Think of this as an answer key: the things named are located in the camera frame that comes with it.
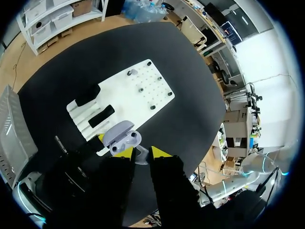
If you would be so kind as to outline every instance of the shelf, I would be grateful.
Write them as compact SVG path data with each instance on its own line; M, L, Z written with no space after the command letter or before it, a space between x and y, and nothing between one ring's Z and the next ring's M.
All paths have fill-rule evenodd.
M56 29L55 28L55 25L51 22L51 31L52 33L46 37L45 39L43 39L42 41L34 41L34 46L35 48L39 48L40 46L42 46L45 42L47 42L48 40L50 40L52 37L55 37L56 35L60 34L61 32L64 32L65 30L75 26L75 25L78 25L78 24L81 24L85 21L89 21L89 20L92 20L92 19L95 19L95 18L99 18L102 16L102 12L100 12L98 9L96 9L95 7L92 7L92 10L91 12L89 13L86 13L84 15L81 15L81 16L78 16L76 18L73 18L72 19L72 23L61 28L61 29Z
M62 4L59 4L58 6L54 6L53 0L46 0L46 4L47 4L47 11L45 11L43 14L39 15L37 18L35 18L32 21L27 21L26 26L25 26L25 30L29 30L33 25L35 25L37 22L39 22L41 19L43 19L44 17L50 15L51 13L55 12L56 10L64 7L64 6L68 6L72 3L75 3L79 0L69 0L66 1Z

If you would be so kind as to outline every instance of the light strip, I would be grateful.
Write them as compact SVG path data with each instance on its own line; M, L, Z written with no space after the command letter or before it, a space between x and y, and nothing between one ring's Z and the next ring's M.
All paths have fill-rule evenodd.
M247 22L247 20L242 16L242 19L244 20L244 22L246 23L246 25L249 25L249 23Z
M263 159L263 172L264 172L264 173L266 173L266 172L265 172L265 169L264 169L264 167L265 167L265 160L266 160L266 157L264 157L264 159Z
M223 185L224 185L224 193L227 195L227 189L225 188L224 180L223 180Z
M10 126L9 126L8 131L6 132L6 136L9 134L10 129L11 129L11 124L10 124Z
M249 174L251 174L251 173L253 173L253 171L250 171L250 172L248 172L248 173L243 173L243 175L249 175Z
M28 209L28 207L25 205L25 203L23 202L23 200L22 200L22 198L21 198L21 195L20 195L20 188L19 188L20 183L21 183L21 182L19 182L19 184L17 185L17 191L18 191L19 199L21 200L21 203L24 205L24 207L28 210L28 212L29 212L29 213L33 213L33 212L31 212L31 211ZM41 220L43 220L43 221L46 220L45 218L42 218L42 217L40 217L40 216L36 216L36 215L33 215L33 216L35 216L36 218L41 219Z

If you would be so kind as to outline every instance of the white wall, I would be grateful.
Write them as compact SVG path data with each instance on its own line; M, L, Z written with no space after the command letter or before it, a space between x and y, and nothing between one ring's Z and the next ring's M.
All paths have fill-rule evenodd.
M239 64L246 83L254 83L263 97L260 147L284 146L295 108L295 87L291 84L283 45L275 29L236 45Z
M234 0L250 18L258 32L272 28L268 16L256 0Z
M289 72L290 84L293 90L293 101L291 104L291 119L288 123L285 143L290 145L295 143L300 138L300 133L303 125L304 113L304 91L301 82L301 72L297 64L296 54L293 47L282 29L280 23L274 21L274 28L279 34L279 42L284 52L286 66Z

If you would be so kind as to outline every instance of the desk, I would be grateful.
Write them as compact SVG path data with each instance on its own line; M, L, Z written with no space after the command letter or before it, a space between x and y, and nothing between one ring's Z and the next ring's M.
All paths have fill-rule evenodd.
M246 146L232 147L228 144L228 156L247 157L250 149L252 131L252 114L250 108L226 112L224 116L224 129L228 138L246 138Z
M219 53L220 50L227 48L229 50L230 54L232 55L234 62L236 63L236 65L238 67L239 73L232 75L231 72L228 70L226 64L224 64L224 70L226 70L227 73L230 75L230 79L240 75L243 83L245 84L244 78L243 78L243 72L240 68L240 65L239 65L239 62L238 62L238 59L236 56L236 52L233 49L233 45L232 45L231 41L226 37L226 34L222 30L222 28L220 28L220 26L213 20L213 18L211 18L208 14L203 15L200 10L194 9L193 6L190 4L190 2L186 2L185 0L166 0L166 2L175 7L174 13L176 13L180 18L183 18L185 15L187 15L198 28L202 27L201 26L202 22L204 25L208 26L208 28L216 36L217 42L209 45L207 48L202 50L200 52L200 55L203 55L205 52L213 49L213 52L211 52L205 56L205 58L207 58L216 53Z
M175 99L138 129L141 145L180 156L190 176L215 138L225 105L202 57L169 22L128 25L89 37L55 56L25 83L18 94L38 148L26 171L45 172L54 165L60 155L55 135L68 150L85 142L66 111L68 103L89 86L146 59L164 76ZM109 155L94 155L83 169L94 171ZM170 180L171 174L165 176ZM123 225L132 225L156 209L149 166L137 165Z
M208 15L203 15L200 10L196 10L193 8L193 6L190 4L190 2L186 2L185 0L166 0L167 3L173 5L175 7L174 12L181 18L183 18L185 15L191 18L193 20L191 15L188 15L187 12L184 12L184 6L187 6L188 9L190 9L193 13L195 13L203 22L205 25L209 27L209 29L214 33L216 38L218 39L217 42L214 44L208 46L204 51L200 52L200 54L203 54L204 52L207 52L211 50L212 48L217 47L217 50L221 50L225 47L225 43L227 40L225 39L226 35L224 31L217 25L217 23Z

